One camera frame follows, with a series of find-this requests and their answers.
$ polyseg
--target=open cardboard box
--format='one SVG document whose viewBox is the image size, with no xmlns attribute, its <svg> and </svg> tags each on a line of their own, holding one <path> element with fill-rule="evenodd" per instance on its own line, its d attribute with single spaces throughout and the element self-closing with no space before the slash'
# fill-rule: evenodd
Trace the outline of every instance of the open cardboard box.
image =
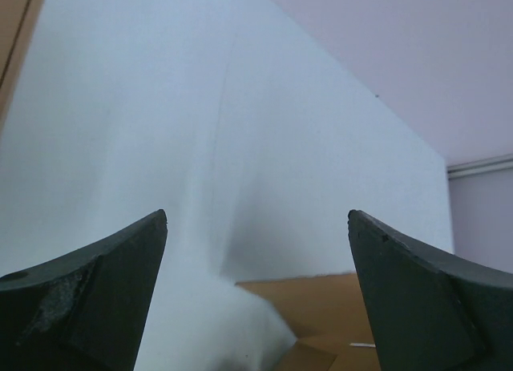
<svg viewBox="0 0 513 371">
<path fill-rule="evenodd" d="M 43 0 L 0 0 L 0 131 Z"/>
<path fill-rule="evenodd" d="M 296 334 L 275 371 L 378 371 L 357 275 L 318 276 L 238 284 L 270 301 Z"/>
</svg>

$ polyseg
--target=brown box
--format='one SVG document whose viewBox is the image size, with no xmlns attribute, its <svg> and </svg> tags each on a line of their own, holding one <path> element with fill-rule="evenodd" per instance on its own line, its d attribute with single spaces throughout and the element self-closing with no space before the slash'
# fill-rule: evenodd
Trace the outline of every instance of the brown box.
<svg viewBox="0 0 513 371">
<path fill-rule="evenodd" d="M 362 291 L 356 274 L 278 281 L 240 287 L 273 303 L 296 334 L 296 344 L 276 371 L 379 371 Z"/>
<path fill-rule="evenodd" d="M 0 0 L 0 132 L 43 0 Z"/>
</svg>

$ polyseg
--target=metal bar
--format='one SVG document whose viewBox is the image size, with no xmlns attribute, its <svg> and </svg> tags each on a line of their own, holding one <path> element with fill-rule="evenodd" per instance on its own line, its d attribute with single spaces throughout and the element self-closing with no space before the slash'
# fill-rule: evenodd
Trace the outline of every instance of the metal bar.
<svg viewBox="0 0 513 371">
<path fill-rule="evenodd" d="M 513 154 L 474 161 L 473 163 L 453 165 L 447 168 L 449 180 L 461 179 L 483 173 L 504 171 L 513 168 Z"/>
</svg>

